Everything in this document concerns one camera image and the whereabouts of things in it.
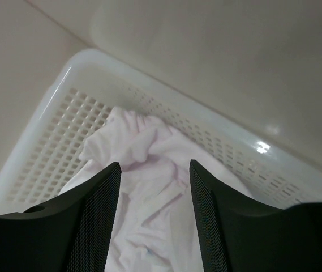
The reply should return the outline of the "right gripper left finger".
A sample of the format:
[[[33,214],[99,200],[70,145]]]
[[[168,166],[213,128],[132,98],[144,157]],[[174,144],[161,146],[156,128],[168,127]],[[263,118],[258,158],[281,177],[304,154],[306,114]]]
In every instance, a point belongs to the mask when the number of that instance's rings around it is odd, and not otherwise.
[[[121,168],[24,212],[0,215],[0,271],[104,271]]]

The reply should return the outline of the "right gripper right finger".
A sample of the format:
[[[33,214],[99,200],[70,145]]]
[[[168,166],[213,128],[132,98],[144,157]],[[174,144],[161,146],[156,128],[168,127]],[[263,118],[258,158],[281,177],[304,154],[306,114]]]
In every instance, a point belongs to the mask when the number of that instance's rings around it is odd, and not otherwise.
[[[322,271],[322,202],[272,207],[196,160],[190,185],[205,271]]]

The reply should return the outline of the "white tank top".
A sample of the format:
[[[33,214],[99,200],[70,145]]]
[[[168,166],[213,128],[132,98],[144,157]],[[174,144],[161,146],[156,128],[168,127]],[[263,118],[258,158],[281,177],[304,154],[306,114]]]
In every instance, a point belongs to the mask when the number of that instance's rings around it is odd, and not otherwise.
[[[122,171],[106,271],[203,270],[190,192],[191,160],[251,195],[234,174],[179,130],[155,116],[119,107],[85,140],[79,158],[85,165],[64,192],[112,162]]]

